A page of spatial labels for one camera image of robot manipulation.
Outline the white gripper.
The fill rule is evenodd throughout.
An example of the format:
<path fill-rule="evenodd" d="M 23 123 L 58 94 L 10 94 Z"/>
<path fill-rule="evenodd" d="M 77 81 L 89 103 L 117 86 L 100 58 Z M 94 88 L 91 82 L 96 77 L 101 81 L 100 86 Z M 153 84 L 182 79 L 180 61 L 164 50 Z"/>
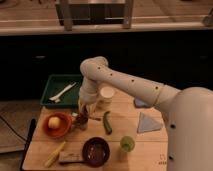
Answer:
<path fill-rule="evenodd" d="M 83 78 L 82 85 L 79 90 L 79 113 L 81 115 L 85 114 L 85 105 L 84 104 L 90 104 L 89 105 L 89 114 L 93 114 L 96 110 L 97 101 L 98 98 L 98 88 L 99 83 L 97 81 L 88 79 L 86 77 Z"/>

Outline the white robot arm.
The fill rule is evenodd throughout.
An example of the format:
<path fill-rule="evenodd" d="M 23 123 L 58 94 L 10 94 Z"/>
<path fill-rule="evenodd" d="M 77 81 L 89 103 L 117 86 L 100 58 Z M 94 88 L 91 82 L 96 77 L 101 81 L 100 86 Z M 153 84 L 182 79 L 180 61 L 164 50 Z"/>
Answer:
<path fill-rule="evenodd" d="M 80 64 L 83 83 L 79 99 L 93 104 L 98 86 L 107 83 L 142 100 L 167 119 L 167 171 L 213 171 L 213 91 L 183 90 L 128 75 L 108 67 L 102 56 Z"/>

